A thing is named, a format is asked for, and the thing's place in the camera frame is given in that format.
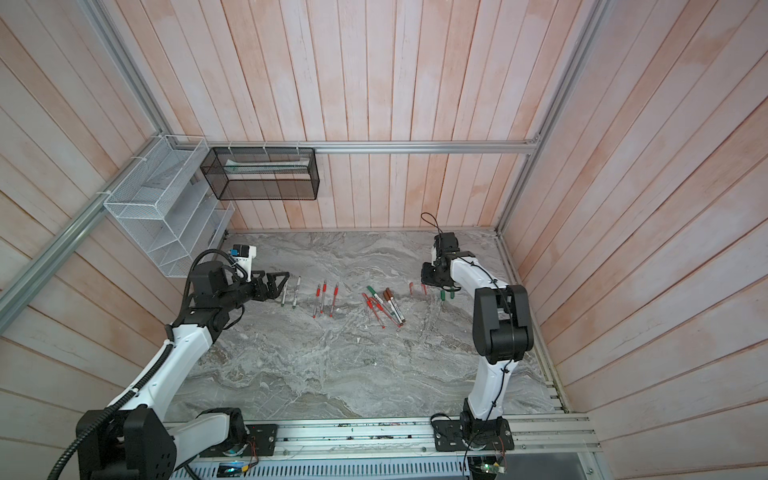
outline wire mesh basket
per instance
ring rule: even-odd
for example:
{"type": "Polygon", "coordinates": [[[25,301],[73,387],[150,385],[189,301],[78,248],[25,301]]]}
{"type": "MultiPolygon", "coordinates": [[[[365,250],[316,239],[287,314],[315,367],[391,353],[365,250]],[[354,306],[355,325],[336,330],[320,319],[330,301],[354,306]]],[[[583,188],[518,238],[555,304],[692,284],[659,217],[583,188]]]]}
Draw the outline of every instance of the wire mesh basket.
{"type": "Polygon", "coordinates": [[[312,148],[215,147],[200,166],[220,200],[316,200],[312,148]]]}
{"type": "Polygon", "coordinates": [[[221,204],[192,178],[206,153],[205,140],[181,150],[162,137],[104,202],[165,276],[186,277],[194,257],[218,247],[234,213],[234,202],[221,204]]]}
{"type": "Polygon", "coordinates": [[[193,150],[174,148],[164,136],[141,158],[104,202],[116,218],[165,217],[208,152],[201,138],[193,150]]]}

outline wood plank wallpaper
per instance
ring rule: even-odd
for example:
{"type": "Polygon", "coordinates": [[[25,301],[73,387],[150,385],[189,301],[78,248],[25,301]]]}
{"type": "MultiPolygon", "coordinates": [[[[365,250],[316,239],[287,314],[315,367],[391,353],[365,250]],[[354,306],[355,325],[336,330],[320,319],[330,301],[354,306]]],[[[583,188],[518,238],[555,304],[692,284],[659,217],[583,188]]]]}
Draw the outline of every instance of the wood plank wallpaper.
{"type": "MultiPolygon", "coordinates": [[[[0,290],[153,133],[77,0],[0,2],[0,290]]],[[[6,477],[48,474],[81,413],[154,355],[180,298],[98,226],[0,339],[6,477]]]]}
{"type": "MultiPolygon", "coordinates": [[[[103,0],[177,134],[211,141],[523,140],[594,0],[103,0]]],[[[235,229],[496,225],[516,154],[321,155],[317,201],[235,229]]]]}
{"type": "Polygon", "coordinates": [[[768,475],[766,25],[618,2],[505,231],[616,478],[768,475]]]}

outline marble tabletop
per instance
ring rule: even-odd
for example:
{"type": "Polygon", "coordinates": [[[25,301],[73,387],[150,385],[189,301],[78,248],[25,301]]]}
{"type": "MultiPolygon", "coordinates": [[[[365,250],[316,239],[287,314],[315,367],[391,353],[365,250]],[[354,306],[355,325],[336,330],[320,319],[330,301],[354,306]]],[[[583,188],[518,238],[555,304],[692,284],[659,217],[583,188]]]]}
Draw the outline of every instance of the marble tabletop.
{"type": "MultiPolygon", "coordinates": [[[[505,279],[495,234],[456,232],[463,250],[505,279]]],[[[250,302],[242,320],[222,333],[192,369],[168,409],[183,422],[205,409],[239,407],[248,420],[326,419],[458,414],[478,366],[472,345],[472,298],[440,300],[423,293],[421,265],[434,233],[322,232],[236,234],[226,239],[257,246],[255,270],[291,273],[284,307],[250,302]],[[293,288],[301,276],[299,305],[293,288]],[[339,282],[333,318],[312,318],[317,284],[327,280],[326,305],[339,282]],[[409,283],[414,282],[411,297],[409,283]],[[389,287],[407,321],[382,329],[362,293],[389,287]]],[[[532,352],[512,373],[505,413],[553,412],[532,352]]]]}

